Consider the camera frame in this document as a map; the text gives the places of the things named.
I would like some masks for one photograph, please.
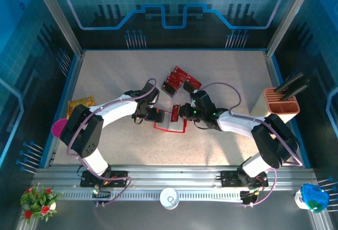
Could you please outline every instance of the beige table surface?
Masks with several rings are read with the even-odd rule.
[[[215,50],[140,50],[87,51],[73,94],[73,100],[93,95],[97,104],[118,98],[125,91],[142,89],[148,78],[157,79],[157,87],[170,71],[179,66],[203,85],[223,81],[242,94],[242,104],[234,112],[248,114],[262,90],[271,87],[262,51]],[[216,107],[229,108],[238,97],[225,86],[207,90]],[[162,90],[157,107],[171,110],[189,98],[181,92],[178,102]],[[99,151],[110,164],[198,164],[238,165],[258,152],[254,141],[239,134],[199,130],[188,123],[186,133],[167,133],[153,123],[134,124],[123,117],[102,131]],[[78,164],[66,155],[60,142],[54,164]]]

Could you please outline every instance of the yellow bag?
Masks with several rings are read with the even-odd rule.
[[[67,119],[69,119],[69,117],[71,116],[71,114],[73,113],[73,110],[76,106],[79,105],[84,105],[86,107],[91,107],[91,106],[95,106],[95,101],[94,101],[94,97],[90,96],[87,98],[83,98],[83,99],[78,99],[78,100],[72,100],[72,101],[68,101],[68,113],[67,113]]]

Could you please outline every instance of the flower pot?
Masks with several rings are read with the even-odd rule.
[[[56,207],[57,207],[57,204],[54,202],[50,205],[49,210],[55,210]]]

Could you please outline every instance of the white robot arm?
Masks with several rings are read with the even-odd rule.
[[[157,88],[146,97],[139,97],[149,92],[153,85],[147,83],[142,90],[128,91],[116,102],[106,108],[104,105],[87,108],[77,106],[64,127],[60,139],[70,144],[75,131],[83,120],[97,109],[102,111],[94,114],[76,137],[71,149],[84,160],[87,167],[101,177],[111,178],[109,164],[103,159],[97,149],[102,129],[121,117],[131,115],[134,122],[140,124],[142,120],[163,122],[164,111],[156,109],[153,105],[157,102],[159,91]],[[298,150],[298,141],[289,128],[277,115],[268,117],[249,117],[232,114],[226,108],[216,108],[209,95],[204,91],[196,91],[191,94],[192,103],[180,107],[179,115],[189,121],[203,121],[208,128],[218,131],[228,131],[251,137],[255,140],[259,153],[250,157],[238,166],[237,171],[223,171],[220,180],[226,180],[230,184],[224,187],[254,187],[262,186],[257,182],[257,177],[266,180],[266,171],[270,168],[280,168],[290,158],[290,153],[276,138],[271,137],[271,132],[263,125],[271,125],[278,135],[283,138],[293,152]]]
[[[143,120],[158,123],[163,122],[164,111],[153,107],[159,96],[157,88],[154,88],[146,97],[133,100],[134,98],[149,92],[152,88],[153,85],[147,83],[142,90],[125,92],[119,98],[111,101],[120,102],[116,102],[105,108],[104,106],[109,103],[89,108],[83,105],[77,106],[67,121],[67,124],[61,133],[60,139],[66,145],[69,145],[75,131],[79,128],[82,121],[97,109],[101,109],[101,111],[96,113],[88,121],[86,128],[80,131],[79,135],[72,144],[71,149],[78,153],[78,155],[86,163],[87,167],[95,174],[98,176],[106,174],[110,169],[109,164],[104,160],[97,148],[101,131],[104,127],[124,116],[130,115],[137,124],[140,124]]]
[[[208,128],[235,132],[255,140],[259,153],[237,168],[238,178],[244,185],[250,185],[270,168],[280,168],[291,156],[280,140],[271,136],[267,125],[273,127],[293,153],[299,148],[297,138],[275,114],[252,117],[231,113],[226,108],[216,108],[204,90],[191,93],[191,98],[191,104],[181,106],[181,117],[195,123],[202,121]]]

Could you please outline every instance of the white cup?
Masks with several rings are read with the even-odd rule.
[[[167,210],[175,209],[179,205],[179,193],[173,188],[165,188],[162,190],[159,200]]]

